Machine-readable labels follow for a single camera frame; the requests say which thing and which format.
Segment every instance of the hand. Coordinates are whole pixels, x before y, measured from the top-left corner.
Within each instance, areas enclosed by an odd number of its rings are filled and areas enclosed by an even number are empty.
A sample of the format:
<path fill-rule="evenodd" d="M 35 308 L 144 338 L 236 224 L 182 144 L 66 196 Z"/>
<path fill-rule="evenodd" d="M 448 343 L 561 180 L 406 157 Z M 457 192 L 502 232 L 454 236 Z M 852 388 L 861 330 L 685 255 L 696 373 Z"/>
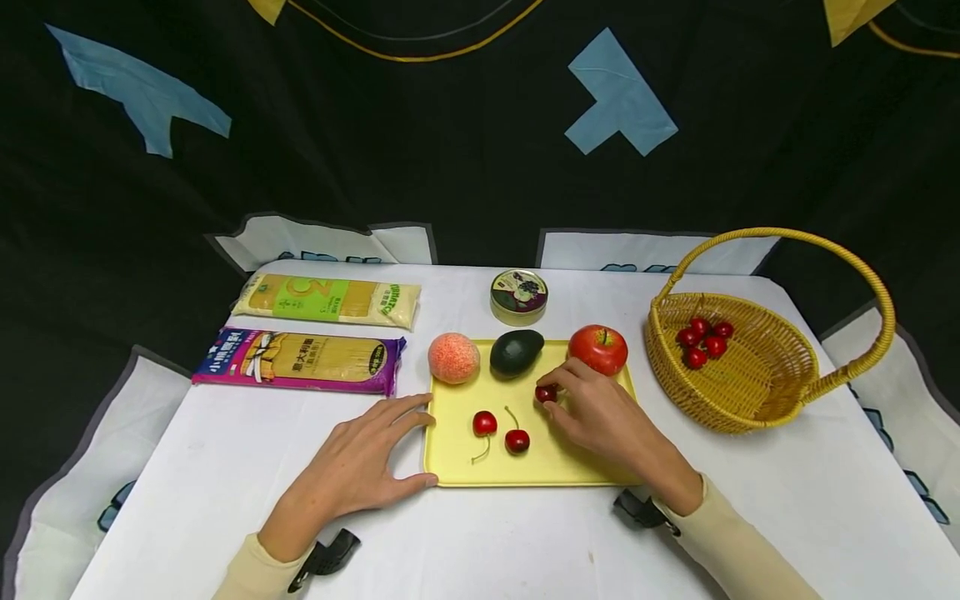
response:
<path fill-rule="evenodd" d="M 556 402 L 544 402 L 542 407 L 562 435 L 635 473 L 678 515 L 689 515 L 700 507 L 700 473 L 620 384 L 576 358 L 537 382 L 554 384 L 570 396 L 569 411 Z"/>
<path fill-rule="evenodd" d="M 420 473 L 395 479 L 390 452 L 412 429 L 434 422 L 418 411 L 432 395 L 383 399 L 360 417 L 333 428 L 310 464 L 278 500 L 258 535 L 275 559 L 290 563 L 311 547 L 331 520 L 356 511 L 384 508 L 437 485 Z"/>

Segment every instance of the round tin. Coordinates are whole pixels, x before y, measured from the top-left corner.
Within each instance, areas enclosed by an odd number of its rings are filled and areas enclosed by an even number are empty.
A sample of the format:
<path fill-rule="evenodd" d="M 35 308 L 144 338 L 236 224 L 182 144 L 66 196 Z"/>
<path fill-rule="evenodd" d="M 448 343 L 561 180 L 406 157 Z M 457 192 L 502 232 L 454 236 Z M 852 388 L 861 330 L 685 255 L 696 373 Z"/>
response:
<path fill-rule="evenodd" d="M 536 273 L 511 269 L 493 278 L 490 308 L 503 323 L 524 327 L 543 316 L 548 294 L 546 282 Z"/>

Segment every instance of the yellow tray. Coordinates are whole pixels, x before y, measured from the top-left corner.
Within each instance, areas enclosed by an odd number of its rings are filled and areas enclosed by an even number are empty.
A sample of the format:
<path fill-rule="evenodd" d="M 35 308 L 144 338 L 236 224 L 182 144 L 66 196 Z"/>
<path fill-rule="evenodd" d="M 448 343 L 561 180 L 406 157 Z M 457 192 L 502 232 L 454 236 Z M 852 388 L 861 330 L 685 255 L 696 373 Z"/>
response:
<path fill-rule="evenodd" d="M 496 379 L 490 371 L 493 340 L 474 340 L 480 348 L 480 374 L 462 385 L 433 380 L 433 401 L 427 410 L 437 424 L 426 431 L 424 469 L 436 473 L 440 485 L 448 488 L 490 488 L 521 486 L 631 486 L 639 482 L 625 469 L 596 458 L 582 448 L 554 435 L 546 415 L 536 406 L 537 379 L 561 365 L 566 358 L 566 341 L 549 340 L 534 366 L 510 380 Z M 636 398 L 626 367 L 616 381 Z M 560 402 L 569 400 L 563 395 Z M 504 410 L 509 406 L 530 434 L 530 449 L 513 456 L 503 444 L 514 420 Z M 496 417 L 496 434 L 490 453 L 470 463 L 487 447 L 487 441 L 473 435 L 473 415 L 487 410 Z"/>

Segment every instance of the beige sleeve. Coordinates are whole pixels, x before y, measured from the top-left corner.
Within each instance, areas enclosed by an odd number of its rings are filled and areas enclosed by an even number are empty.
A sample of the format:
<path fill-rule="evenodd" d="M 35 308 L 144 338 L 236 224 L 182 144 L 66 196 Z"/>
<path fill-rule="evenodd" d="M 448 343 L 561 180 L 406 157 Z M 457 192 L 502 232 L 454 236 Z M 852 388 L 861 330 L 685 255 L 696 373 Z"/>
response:
<path fill-rule="evenodd" d="M 704 503 L 678 516 L 654 498 L 675 527 L 674 536 L 731 600 L 808 600 L 820 596 L 777 548 L 731 506 L 704 475 Z"/>
<path fill-rule="evenodd" d="M 313 547 L 292 563 L 279 563 L 263 549 L 256 534 L 248 535 L 227 567 L 227 577 L 213 594 L 213 600 L 296 598 L 297 594 L 288 594 L 287 588 L 310 556 L 310 550 Z"/>

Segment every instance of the woven basket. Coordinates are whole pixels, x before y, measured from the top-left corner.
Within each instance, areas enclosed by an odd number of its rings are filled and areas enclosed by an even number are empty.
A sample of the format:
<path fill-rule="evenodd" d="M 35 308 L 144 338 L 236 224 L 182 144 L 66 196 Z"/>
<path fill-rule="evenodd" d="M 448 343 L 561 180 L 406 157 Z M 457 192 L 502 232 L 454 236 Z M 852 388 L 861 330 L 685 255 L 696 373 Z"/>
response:
<path fill-rule="evenodd" d="M 883 323 L 865 354 L 820 376 L 817 356 L 803 334 L 783 317 L 753 302 L 721 294 L 671 294 L 690 263 L 717 244 L 744 237 L 778 235 L 825 248 L 863 275 L 878 300 Z M 734 334 L 727 352 L 700 370 L 683 362 L 677 332 L 690 319 L 727 321 Z M 749 228 L 710 238 L 684 257 L 650 304 L 644 326 L 647 355 L 670 399 L 703 426 L 723 433 L 746 433 L 794 419 L 808 402 L 875 365 L 890 347 L 896 327 L 894 305 L 880 278 L 850 251 L 822 237 L 783 228 Z"/>

